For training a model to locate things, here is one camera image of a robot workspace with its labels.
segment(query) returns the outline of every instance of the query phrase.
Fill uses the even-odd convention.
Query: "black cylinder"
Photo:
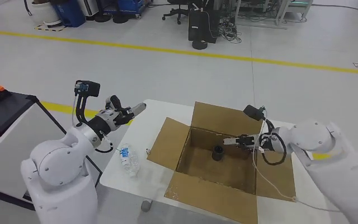
[[[215,161],[220,161],[224,156],[224,149],[221,146],[215,146],[211,153],[211,158]]]
[[[103,136],[100,131],[104,132],[105,135],[111,132],[111,128],[109,127],[109,125],[99,116],[95,116],[94,118],[92,118],[87,123],[87,125],[96,132],[96,134],[101,138],[101,140]]]

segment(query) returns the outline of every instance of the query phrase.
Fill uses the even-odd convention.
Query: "black cup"
[[[215,146],[211,153],[211,158],[215,161],[220,161],[224,156],[224,149],[221,146]]]

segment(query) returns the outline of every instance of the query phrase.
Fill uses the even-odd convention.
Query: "white table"
[[[190,125],[194,107],[171,104],[167,102],[145,100],[147,108],[131,123],[120,145],[128,143],[138,154],[140,170],[136,179],[125,173],[118,151],[107,165],[100,183],[114,188],[172,206],[188,209],[228,220],[217,214],[189,206],[164,197],[173,171],[147,160],[146,148],[152,148],[154,141],[166,117]],[[293,124],[272,121],[274,126],[292,127]],[[326,199],[313,183],[298,158],[293,155],[294,180],[296,196],[303,202],[316,207],[327,208]],[[328,212],[309,208],[299,203],[257,197],[258,223],[331,223]]]

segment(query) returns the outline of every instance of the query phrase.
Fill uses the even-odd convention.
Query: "round black base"
[[[112,16],[108,16],[108,15],[98,15],[95,17],[95,21],[96,22],[107,22],[110,21],[112,18]]]
[[[113,16],[113,22],[115,24],[124,24],[125,22],[128,22],[128,18],[124,16]]]
[[[208,47],[207,42],[201,42],[200,40],[194,40],[191,46],[196,50],[204,50]]]

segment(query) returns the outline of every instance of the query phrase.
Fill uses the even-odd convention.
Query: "plastic water bottle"
[[[122,145],[118,150],[124,170],[131,178],[135,177],[140,169],[137,154],[128,144]]]

